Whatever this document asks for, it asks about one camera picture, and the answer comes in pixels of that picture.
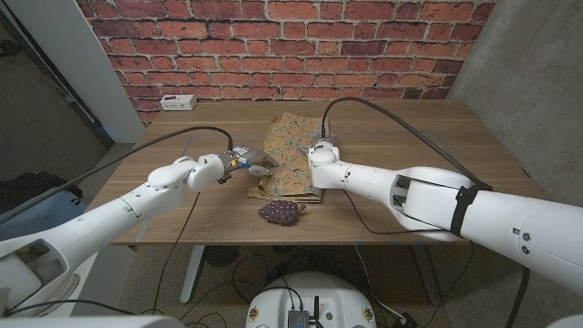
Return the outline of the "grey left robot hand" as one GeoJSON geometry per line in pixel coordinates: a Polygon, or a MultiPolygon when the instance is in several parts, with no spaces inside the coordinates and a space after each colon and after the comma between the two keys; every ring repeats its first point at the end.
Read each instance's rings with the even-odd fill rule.
{"type": "Polygon", "coordinates": [[[246,169],[257,177],[272,176],[280,167],[270,154],[251,146],[238,146],[227,151],[223,164],[225,172],[246,169]]]}

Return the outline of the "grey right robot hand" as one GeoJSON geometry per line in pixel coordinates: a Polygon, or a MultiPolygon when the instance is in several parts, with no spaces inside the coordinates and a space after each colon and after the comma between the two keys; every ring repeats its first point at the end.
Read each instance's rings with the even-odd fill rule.
{"type": "Polygon", "coordinates": [[[303,152],[305,154],[307,154],[309,152],[310,148],[313,148],[315,144],[317,144],[318,142],[321,141],[326,141],[331,143],[333,146],[337,145],[337,138],[335,134],[331,134],[331,136],[327,135],[325,138],[323,138],[321,136],[321,132],[320,131],[314,131],[314,132],[310,132],[308,134],[308,138],[306,141],[300,141],[297,145],[296,148],[300,151],[303,152]]]}

